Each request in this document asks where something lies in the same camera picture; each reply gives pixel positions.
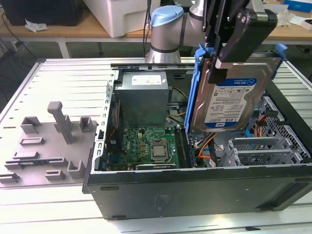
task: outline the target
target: table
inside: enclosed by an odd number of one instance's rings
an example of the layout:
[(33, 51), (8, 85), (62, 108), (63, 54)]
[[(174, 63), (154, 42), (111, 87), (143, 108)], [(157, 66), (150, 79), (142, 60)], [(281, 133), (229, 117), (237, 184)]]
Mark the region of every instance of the table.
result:
[[(193, 58), (181, 58), (194, 63)], [(0, 114), (0, 172), (18, 143), (19, 127), (24, 116), (36, 115), (40, 121), (54, 122), (46, 104), (57, 98), (63, 101), (63, 113), (71, 120), (79, 116), (101, 118), (104, 86), (96, 84), (111, 63), (144, 63), (143, 58), (47, 59), (37, 62)], [(89, 85), (81, 80), (89, 79)], [(274, 80), (277, 87), (312, 127), (312, 87), (289, 62), (279, 68)], [(246, 227), (260, 228), (257, 234), (303, 234), (312, 230), (312, 192), (281, 212), (216, 214), (133, 220), (103, 219), (91, 195), (81, 192), (81, 185), (0, 190), (1, 233), (246, 233)]]
[[(310, 13), (293, 12), (298, 16), (311, 17)], [(12, 32), (21, 41), (53, 41), (57, 42), (63, 58), (70, 58), (67, 42), (99, 42), (99, 50), (102, 52), (100, 42), (142, 42), (143, 30), (127, 33), (123, 37), (111, 38), (98, 20), (89, 11), (85, 10), (80, 23), (75, 27), (50, 26), (49, 30), (33, 33), (24, 26), (11, 26)], [(5, 27), (0, 18), (0, 38), (3, 41), (16, 41)], [(277, 27), (263, 42), (264, 44), (312, 44), (312, 31), (308, 31), (299, 25), (292, 24), (290, 27)]]

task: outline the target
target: hard drive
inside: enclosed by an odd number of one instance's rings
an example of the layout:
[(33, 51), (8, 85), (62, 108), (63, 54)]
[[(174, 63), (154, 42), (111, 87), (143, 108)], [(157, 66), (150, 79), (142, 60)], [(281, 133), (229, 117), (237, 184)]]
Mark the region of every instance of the hard drive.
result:
[(190, 99), (188, 105), (191, 121), (185, 124), (188, 132), (245, 129), (280, 61), (280, 58), (249, 58), (245, 63), (234, 63), (223, 83), (211, 84), (206, 80), (210, 63), (206, 59), (198, 87), (195, 78), (192, 81), (190, 96), (193, 93), (194, 101), (190, 103)]

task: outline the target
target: computer case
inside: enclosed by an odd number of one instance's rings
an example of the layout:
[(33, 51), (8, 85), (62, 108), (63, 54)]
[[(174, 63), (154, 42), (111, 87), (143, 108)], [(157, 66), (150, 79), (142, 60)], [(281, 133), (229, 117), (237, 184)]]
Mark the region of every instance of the computer case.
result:
[(25, 19), (47, 25), (76, 26), (82, 16), (82, 0), (0, 0), (13, 26)]

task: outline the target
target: floor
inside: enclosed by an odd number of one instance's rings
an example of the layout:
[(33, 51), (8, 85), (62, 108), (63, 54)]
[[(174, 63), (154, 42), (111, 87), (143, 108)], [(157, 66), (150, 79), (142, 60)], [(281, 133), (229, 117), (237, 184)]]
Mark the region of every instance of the floor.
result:
[[(5, 59), (0, 58), (0, 111), (2, 111), (7, 104), (6, 99), (9, 100), (12, 97), (19, 84), (27, 76), (28, 71), (36, 61), (36, 59), (23, 48), (24, 47), (20, 45), (17, 53), (6, 56)], [(37, 58), (61, 58), (59, 47), (53, 42), (30, 42), (27, 43), (27, 48)], [(69, 43), (69, 49), (73, 58), (125, 58), (143, 56), (141, 43), (103, 43), (103, 54), (98, 52), (98, 46), (94, 42), (71, 42)], [(306, 77), (310, 77), (312, 75), (312, 53), (305, 53), (303, 50), (304, 48), (302, 47), (294, 45), (289, 46), (287, 57), (299, 71)]]

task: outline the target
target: label sticker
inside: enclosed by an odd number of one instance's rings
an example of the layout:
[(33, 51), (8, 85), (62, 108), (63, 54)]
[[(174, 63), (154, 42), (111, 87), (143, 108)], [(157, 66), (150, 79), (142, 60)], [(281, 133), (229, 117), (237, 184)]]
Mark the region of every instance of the label sticker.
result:
[(156, 195), (154, 197), (154, 211), (163, 211), (169, 208), (171, 195)]
[(214, 87), (205, 124), (211, 128), (236, 124), (247, 104), (244, 96), (254, 89), (254, 78), (226, 79)]
[(161, 85), (161, 76), (160, 75), (133, 76), (132, 85)]
[(215, 162), (212, 161), (211, 159), (209, 160), (209, 164), (210, 164), (211, 167), (215, 167), (216, 166)]

